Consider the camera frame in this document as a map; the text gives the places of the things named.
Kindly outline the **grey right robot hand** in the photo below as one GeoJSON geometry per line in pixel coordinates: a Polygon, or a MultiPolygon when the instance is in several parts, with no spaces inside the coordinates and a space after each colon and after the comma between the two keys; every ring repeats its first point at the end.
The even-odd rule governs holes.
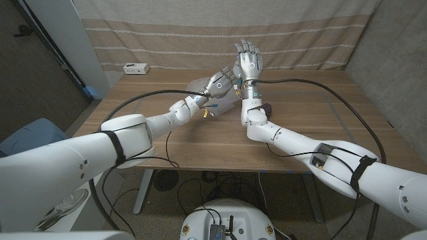
{"type": "Polygon", "coordinates": [[[244,81],[257,80],[263,70],[263,57],[259,49],[250,41],[241,40],[241,45],[235,43],[238,57],[233,67],[234,75],[244,81]]]}

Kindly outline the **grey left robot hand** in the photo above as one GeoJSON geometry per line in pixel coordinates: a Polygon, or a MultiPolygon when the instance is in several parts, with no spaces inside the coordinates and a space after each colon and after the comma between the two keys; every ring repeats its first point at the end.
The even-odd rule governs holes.
{"type": "Polygon", "coordinates": [[[209,78],[208,84],[203,88],[203,92],[212,98],[222,98],[238,82],[238,78],[233,71],[226,67],[209,78]]]}

